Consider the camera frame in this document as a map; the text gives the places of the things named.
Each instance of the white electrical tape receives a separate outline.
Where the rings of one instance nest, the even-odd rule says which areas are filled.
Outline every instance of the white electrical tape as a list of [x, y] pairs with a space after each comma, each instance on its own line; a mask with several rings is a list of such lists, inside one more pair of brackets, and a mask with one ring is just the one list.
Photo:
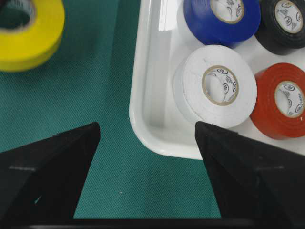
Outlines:
[[[216, 92], [215, 79], [222, 85]], [[180, 112], [191, 124], [204, 121], [223, 128], [244, 122], [257, 95], [250, 67], [238, 53], [220, 45], [194, 51], [178, 67], [173, 91]]]

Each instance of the tape core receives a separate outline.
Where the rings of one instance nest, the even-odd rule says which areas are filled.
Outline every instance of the tape core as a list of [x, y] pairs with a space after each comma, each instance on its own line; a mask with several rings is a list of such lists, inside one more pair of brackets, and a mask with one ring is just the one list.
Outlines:
[[211, 9], [214, 15], [228, 24], [236, 24], [244, 17], [243, 0], [212, 0]]
[[[216, 78], [222, 85], [223, 90], [223, 99], [221, 102], [214, 100], [211, 97], [212, 89], [209, 87], [209, 83], [207, 82], [208, 78]], [[214, 104], [220, 106], [227, 106], [235, 101], [238, 96], [238, 81], [234, 73], [221, 65], [215, 65], [208, 68], [203, 74], [202, 78], [202, 89], [205, 96]]]
[[5, 7], [24, 12], [29, 16], [30, 20], [28, 23], [14, 29], [0, 27], [0, 32], [7, 32], [7, 33], [21, 32], [29, 28], [35, 22], [36, 10], [31, 0], [10, 0]]
[[296, 83], [292, 81], [280, 82], [276, 87], [274, 98], [278, 110], [284, 116], [297, 118], [303, 114], [305, 108], [304, 93]]
[[288, 0], [281, 0], [275, 6], [275, 19], [288, 33], [295, 34], [303, 28], [303, 17], [299, 8]]

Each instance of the green table surface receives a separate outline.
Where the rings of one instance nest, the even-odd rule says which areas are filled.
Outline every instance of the green table surface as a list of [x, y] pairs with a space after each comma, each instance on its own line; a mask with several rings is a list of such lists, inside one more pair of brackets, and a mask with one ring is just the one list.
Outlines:
[[0, 152], [96, 121], [102, 137], [76, 218], [220, 217], [203, 162], [158, 155], [131, 128], [140, 1], [63, 3], [57, 53], [36, 69], [0, 72]]

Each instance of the white tray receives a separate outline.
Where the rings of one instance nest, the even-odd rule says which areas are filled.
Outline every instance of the white tray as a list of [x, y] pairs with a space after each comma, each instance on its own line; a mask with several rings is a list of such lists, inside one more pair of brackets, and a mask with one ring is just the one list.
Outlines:
[[[186, 25], [182, 3], [183, 0], [141, 1], [129, 116], [135, 134], [150, 150], [161, 155], [202, 159], [194, 126], [181, 115], [173, 97], [176, 68], [203, 46]], [[305, 70], [305, 49], [277, 56], [253, 36], [235, 50], [253, 73], [279, 62], [289, 62]], [[305, 155], [303, 137], [273, 140], [263, 135], [250, 118], [231, 130]]]

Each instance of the black electrical tape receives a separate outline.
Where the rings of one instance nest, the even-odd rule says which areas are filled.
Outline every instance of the black electrical tape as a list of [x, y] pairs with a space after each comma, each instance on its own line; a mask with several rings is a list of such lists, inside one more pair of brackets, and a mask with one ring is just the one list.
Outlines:
[[304, 0], [262, 0], [261, 13], [261, 25], [255, 36], [267, 50], [286, 55], [305, 47]]

